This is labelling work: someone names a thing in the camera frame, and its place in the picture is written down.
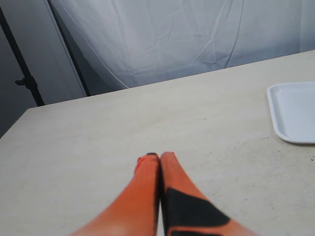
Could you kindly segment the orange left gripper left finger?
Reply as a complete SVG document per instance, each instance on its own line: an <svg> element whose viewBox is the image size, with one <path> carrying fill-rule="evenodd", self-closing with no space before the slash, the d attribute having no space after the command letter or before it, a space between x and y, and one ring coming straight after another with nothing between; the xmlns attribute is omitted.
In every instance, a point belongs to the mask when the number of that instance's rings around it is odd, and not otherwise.
<svg viewBox="0 0 315 236"><path fill-rule="evenodd" d="M155 236L158 225L159 156L137 160L134 175L120 195L73 236Z"/></svg>

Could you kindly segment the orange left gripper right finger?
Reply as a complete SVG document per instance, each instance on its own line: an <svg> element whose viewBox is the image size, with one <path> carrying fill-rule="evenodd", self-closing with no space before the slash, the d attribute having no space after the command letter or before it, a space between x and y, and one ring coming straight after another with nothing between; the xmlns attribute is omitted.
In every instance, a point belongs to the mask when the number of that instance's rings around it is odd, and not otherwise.
<svg viewBox="0 0 315 236"><path fill-rule="evenodd" d="M173 152L160 158L161 206L166 236L255 236L228 217L196 187Z"/></svg>

